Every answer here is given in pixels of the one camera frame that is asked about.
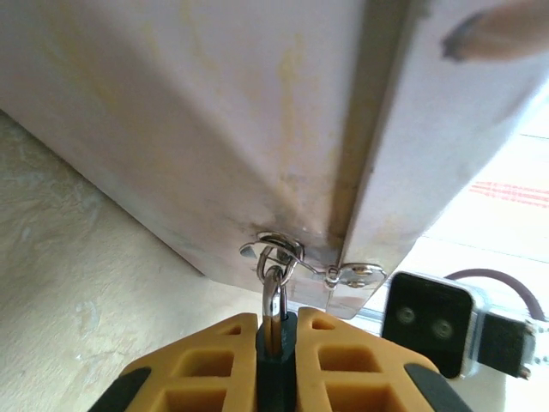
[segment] cable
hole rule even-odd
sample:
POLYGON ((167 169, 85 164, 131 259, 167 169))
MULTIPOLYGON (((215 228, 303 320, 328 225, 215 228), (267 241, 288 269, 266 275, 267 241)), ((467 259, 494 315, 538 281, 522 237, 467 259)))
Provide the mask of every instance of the cable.
POLYGON ((546 321, 546 316, 541 309, 539 301, 535 298, 534 294, 530 292, 526 286, 521 282, 515 279, 513 276, 509 276, 504 272, 499 270, 492 269, 465 269, 459 270, 451 275, 446 276, 446 279, 451 281, 457 281, 466 277, 488 277, 496 281, 505 283, 507 286, 512 288, 515 292, 519 294, 522 298, 528 311, 530 312, 530 317, 535 320, 540 320, 542 322, 546 321))

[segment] purple cable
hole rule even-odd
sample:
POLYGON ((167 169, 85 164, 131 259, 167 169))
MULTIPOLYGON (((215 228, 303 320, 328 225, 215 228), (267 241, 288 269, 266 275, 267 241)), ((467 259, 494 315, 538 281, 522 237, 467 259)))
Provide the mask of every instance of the purple cable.
POLYGON ((530 317, 532 319, 540 320, 543 322, 546 321, 546 316, 543 313, 543 309, 541 309, 541 305, 539 301, 535 299, 534 294, 530 292, 530 289, 520 283, 513 276, 509 276, 504 272, 500 272, 499 270, 465 269, 446 276, 446 279, 450 279, 451 281, 457 281, 458 279, 463 279, 465 277, 488 277, 490 279, 505 283, 507 286, 517 292, 522 300, 524 300, 524 303, 526 303, 526 307, 528 308, 528 311, 530 312, 530 317))

